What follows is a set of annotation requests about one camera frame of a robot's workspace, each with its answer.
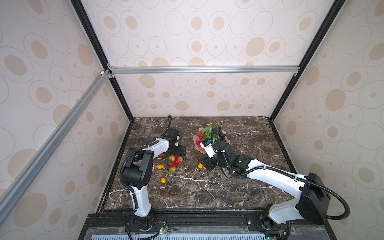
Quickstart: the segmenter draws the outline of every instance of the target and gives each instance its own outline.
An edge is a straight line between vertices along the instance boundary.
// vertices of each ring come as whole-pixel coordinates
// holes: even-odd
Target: fruit plate
[[[198,132],[203,131],[203,129],[204,129],[203,127],[199,128]],[[192,136],[192,139],[193,139],[193,142],[195,143],[195,148],[196,148],[199,152],[201,152],[202,154],[207,153],[207,152],[204,150],[204,148],[202,148],[202,147],[200,147],[200,146],[198,146],[198,145],[196,144],[196,142],[199,140],[199,138],[198,138],[198,136],[196,136],[196,134]],[[227,136],[225,136],[225,141],[226,141],[227,143],[231,143],[231,141],[229,141],[229,140],[227,139]]]

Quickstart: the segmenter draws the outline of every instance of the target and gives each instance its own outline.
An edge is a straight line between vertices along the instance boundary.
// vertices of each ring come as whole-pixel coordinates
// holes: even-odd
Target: marble tabletop
[[[187,147],[187,153],[172,176],[167,175],[171,165],[167,157],[154,159],[148,184],[149,201],[153,208],[254,208],[293,198],[288,193],[258,180],[235,176],[228,179],[218,167],[212,171],[199,169],[199,159],[203,154],[195,149],[192,136],[200,127],[211,123],[217,123],[227,132],[227,138],[238,155],[246,154],[289,171],[272,128],[264,117],[173,117],[172,127],[182,131],[180,144]],[[151,142],[164,132],[166,126],[167,119],[163,117],[137,117],[124,152],[130,146],[142,146]],[[164,169],[158,170],[159,164],[163,164]],[[107,197],[105,209],[132,208],[131,196],[119,181],[119,170]],[[166,179],[165,184],[160,182],[162,177]]]

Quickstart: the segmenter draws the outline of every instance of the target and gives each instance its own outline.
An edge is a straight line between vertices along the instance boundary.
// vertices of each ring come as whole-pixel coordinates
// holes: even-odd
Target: wire
[[[220,165],[220,168],[221,168],[221,172],[224,174],[224,176],[225,177],[227,177],[227,178],[232,178],[232,176],[227,176],[226,174],[225,174],[225,172],[224,172],[224,170],[223,170],[223,167]]]
[[[132,236],[131,236],[131,233],[130,233],[130,231],[129,231],[129,229],[128,229],[127,213],[126,213],[126,212],[123,212],[122,215],[123,215],[123,219],[124,219],[125,228],[126,228],[126,231],[127,231],[128,238],[129,238],[129,240],[133,240],[133,238],[132,238]],[[168,224],[167,224],[166,221],[159,221],[159,222],[157,222],[157,223],[155,223],[155,224],[158,224],[158,223],[162,223],[162,224],[168,226]],[[153,235],[153,236],[146,237],[146,238],[138,238],[137,240],[153,240],[155,237],[157,237],[157,236],[159,236],[159,235],[160,235],[160,234],[157,232],[157,233],[155,233],[155,235]]]
[[[133,238],[131,236],[131,233],[129,232],[129,229],[128,229],[127,215],[125,213],[122,213],[122,216],[124,218],[124,223],[125,223],[125,228],[126,228],[126,231],[127,231],[128,238],[129,238],[129,240],[133,240]]]
[[[285,229],[286,229],[286,231],[285,231],[286,234],[285,234],[284,238],[282,238],[281,240],[287,240],[289,237],[289,234],[291,233],[291,222],[290,221],[287,221],[287,224],[285,225]]]
[[[136,194],[135,194],[135,191],[133,190],[133,188],[131,186],[128,186],[127,188],[132,193],[132,196],[133,196],[133,210],[129,211],[129,212],[125,212],[125,214],[132,214],[132,213],[135,213],[137,211],[137,207],[136,207],[136,206],[138,206],[137,198],[136,198]]]
[[[166,131],[161,136],[164,136],[168,132],[168,129],[170,128],[170,124],[172,123],[172,115],[171,114],[168,115],[167,121],[168,121],[168,127],[167,127]]]
[[[179,131],[179,133],[181,134],[181,137],[180,137],[178,140],[176,140],[175,143],[179,142],[179,141],[183,138],[183,132],[182,132],[182,131]]]
[[[217,135],[217,138],[218,138],[218,129],[217,129],[217,127],[213,127],[213,128],[212,128],[212,135],[213,135],[213,132],[214,132],[214,131],[216,132],[216,135]],[[222,149],[222,147],[221,147],[221,143],[220,143],[220,141],[218,141],[218,146],[219,146],[220,152],[222,152],[223,149]],[[230,165],[230,163],[229,163],[228,157],[226,156],[225,152],[222,152],[222,154],[223,154],[225,163],[226,163],[227,166],[228,166],[229,171],[230,171],[233,175],[235,175],[235,176],[239,176],[239,177],[241,177],[241,176],[248,175],[249,173],[251,173],[251,172],[253,172],[253,171],[255,171],[255,170],[258,170],[258,169],[268,169],[268,170],[272,170],[272,171],[278,172],[278,173],[280,173],[280,174],[282,174],[282,175],[285,175],[285,176],[287,176],[287,177],[290,177],[290,178],[292,178],[292,179],[295,179],[295,176],[292,175],[292,174],[290,174],[290,173],[287,173],[287,172],[285,172],[285,171],[283,171],[283,170],[280,170],[280,169],[277,169],[277,168],[274,168],[274,167],[271,167],[271,166],[265,166],[265,165],[262,165],[262,166],[256,166],[256,167],[254,167],[254,168],[252,168],[252,169],[246,171],[245,173],[235,172],[235,171],[232,170],[232,167],[231,167],[231,165]],[[314,187],[318,187],[318,188],[320,188],[320,189],[322,189],[322,190],[328,192],[329,194],[331,194],[332,196],[334,196],[337,200],[339,200],[339,201],[341,202],[341,204],[342,204],[343,207],[344,207],[344,213],[341,214],[341,215],[339,215],[339,216],[329,216],[329,215],[326,215],[327,219],[331,219],[331,220],[342,220],[342,219],[347,218],[347,217],[349,216],[349,214],[351,213],[351,210],[350,210],[350,208],[349,208],[347,202],[346,202],[346,201],[345,201],[339,194],[337,194],[336,192],[332,191],[331,189],[329,189],[329,188],[327,188],[327,187],[324,187],[324,186],[319,185],[319,184],[317,184],[317,183],[315,183],[315,182],[312,182],[312,181],[310,181],[310,180],[306,180],[306,179],[303,179],[303,178],[300,178],[300,177],[297,177],[296,180],[297,180],[297,181],[300,181],[300,182],[308,183],[309,185],[312,185],[312,186],[314,186]]]

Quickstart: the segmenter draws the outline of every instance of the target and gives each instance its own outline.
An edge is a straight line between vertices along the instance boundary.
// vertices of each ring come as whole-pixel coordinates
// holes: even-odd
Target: polka dot wallpaper
[[[0,196],[100,70],[67,1],[2,1]]]
[[[117,74],[134,116],[270,116],[293,73]]]
[[[0,196],[101,71],[65,0],[0,7]],[[0,228],[1,240],[77,239],[127,128],[105,82]]]
[[[87,215],[96,211],[127,127],[107,80],[3,223],[0,239],[78,239]]]
[[[299,173],[316,173],[350,205],[338,239],[384,236],[384,1],[342,9],[275,125]],[[331,199],[328,214],[343,207]]]
[[[333,0],[83,0],[111,65],[298,65]]]

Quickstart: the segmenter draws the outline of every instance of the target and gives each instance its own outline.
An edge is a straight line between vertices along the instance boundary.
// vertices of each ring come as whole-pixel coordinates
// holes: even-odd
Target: artificial strawberry
[[[174,160],[175,160],[175,156],[174,155],[172,155],[172,156],[169,156],[169,162],[173,162]]]
[[[182,163],[182,162],[183,162],[183,158],[182,158],[182,157],[177,157],[177,158],[173,161],[174,164],[180,164],[180,163]]]
[[[172,166],[170,166],[168,174],[172,175],[176,171],[176,168],[177,168],[177,164],[173,164]]]

